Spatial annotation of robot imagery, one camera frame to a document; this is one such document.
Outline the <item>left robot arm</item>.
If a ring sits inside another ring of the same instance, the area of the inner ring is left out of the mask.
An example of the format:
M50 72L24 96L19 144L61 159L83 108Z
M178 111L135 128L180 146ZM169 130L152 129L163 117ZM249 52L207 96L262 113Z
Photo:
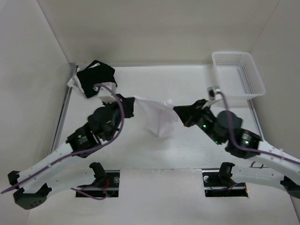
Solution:
M124 119L134 116L134 97L117 94L117 100L103 103L87 123L71 134L50 155L25 171L11 171L7 177L16 205L31 210L50 196L66 189L100 188L107 174L100 162L81 167L91 154L111 144L120 134Z

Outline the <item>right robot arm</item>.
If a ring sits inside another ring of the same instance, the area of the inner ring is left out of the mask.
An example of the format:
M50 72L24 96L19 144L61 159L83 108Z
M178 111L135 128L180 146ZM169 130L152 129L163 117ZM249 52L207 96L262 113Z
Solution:
M205 99L192 105L175 106L173 110L187 128L198 126L215 144L225 144L230 155L266 165L262 168L239 168L223 162L217 174L221 191L240 183L254 183L280 189L300 197L300 161L264 141L261 136L242 128L242 118L229 110L214 115Z

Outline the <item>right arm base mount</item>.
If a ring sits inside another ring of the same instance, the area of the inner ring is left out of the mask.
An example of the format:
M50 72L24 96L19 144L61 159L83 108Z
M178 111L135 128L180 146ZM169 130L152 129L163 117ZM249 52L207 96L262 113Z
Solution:
M219 169L202 170L206 197L248 197L246 184L232 180L234 166L234 163L224 162Z

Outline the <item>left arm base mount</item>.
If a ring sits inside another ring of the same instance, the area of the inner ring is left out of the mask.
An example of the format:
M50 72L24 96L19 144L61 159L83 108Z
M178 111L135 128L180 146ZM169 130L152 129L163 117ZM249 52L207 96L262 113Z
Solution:
M99 162L91 163L89 168L94 172L94 181L88 185L78 186L76 198L104 200L119 197L120 171L105 171Z

